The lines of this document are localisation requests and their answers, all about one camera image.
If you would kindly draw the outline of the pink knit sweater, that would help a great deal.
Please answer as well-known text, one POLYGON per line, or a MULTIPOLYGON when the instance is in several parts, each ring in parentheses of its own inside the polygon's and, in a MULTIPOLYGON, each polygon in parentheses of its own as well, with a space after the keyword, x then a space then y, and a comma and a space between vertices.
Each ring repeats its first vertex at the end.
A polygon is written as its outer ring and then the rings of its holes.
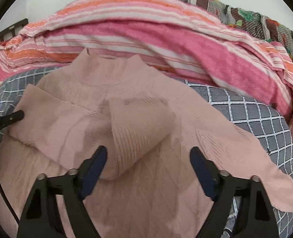
POLYGON ((212 201, 191 166, 193 147, 235 177, 259 176, 271 204, 293 212, 293 179, 260 141, 137 55, 85 49, 28 85, 16 109, 25 116, 3 136, 0 182, 17 215, 38 174, 65 174, 99 146, 108 159, 85 206, 102 237, 195 237, 212 201))

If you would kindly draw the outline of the dark wooden headboard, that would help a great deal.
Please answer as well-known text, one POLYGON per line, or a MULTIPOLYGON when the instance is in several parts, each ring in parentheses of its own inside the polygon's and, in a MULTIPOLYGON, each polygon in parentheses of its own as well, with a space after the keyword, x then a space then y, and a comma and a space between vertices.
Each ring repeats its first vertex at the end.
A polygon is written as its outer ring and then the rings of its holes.
POLYGON ((2 30, 0 32, 0 43, 15 37, 18 34, 18 32, 27 24, 28 24, 28 19, 25 18, 19 22, 12 24, 6 29, 2 30))

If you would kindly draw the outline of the grey checked bed cover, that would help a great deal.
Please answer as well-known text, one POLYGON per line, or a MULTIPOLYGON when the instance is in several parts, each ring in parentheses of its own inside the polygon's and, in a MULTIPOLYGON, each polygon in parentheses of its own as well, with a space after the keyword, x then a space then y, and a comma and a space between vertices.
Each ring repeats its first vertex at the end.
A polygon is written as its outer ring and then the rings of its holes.
MULTIPOLYGON (((12 113, 28 84, 37 84, 54 70, 56 67, 32 69, 5 80, 0 86, 0 117, 12 113)), ((293 140, 284 117, 274 108, 223 88, 184 83, 232 123, 254 134, 273 163, 293 179, 293 140)))

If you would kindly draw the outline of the pink orange striped blanket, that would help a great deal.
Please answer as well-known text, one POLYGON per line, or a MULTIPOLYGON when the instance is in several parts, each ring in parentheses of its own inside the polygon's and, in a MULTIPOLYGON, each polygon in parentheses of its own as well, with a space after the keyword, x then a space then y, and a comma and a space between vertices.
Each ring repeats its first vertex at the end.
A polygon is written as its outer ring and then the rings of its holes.
POLYGON ((268 42, 179 0, 77 0, 0 43, 0 84, 37 67, 64 66, 84 48, 139 55, 166 74, 228 88, 293 113, 293 60, 268 42))

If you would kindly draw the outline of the brown floral patchwork quilt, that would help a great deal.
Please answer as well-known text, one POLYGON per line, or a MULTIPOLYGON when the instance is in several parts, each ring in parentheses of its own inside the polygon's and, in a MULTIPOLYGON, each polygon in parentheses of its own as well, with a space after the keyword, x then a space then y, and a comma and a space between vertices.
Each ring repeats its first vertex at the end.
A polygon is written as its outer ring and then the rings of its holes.
POLYGON ((268 42, 281 43, 293 60, 293 31, 258 12, 232 7, 219 0, 179 0, 201 7, 222 23, 268 42))

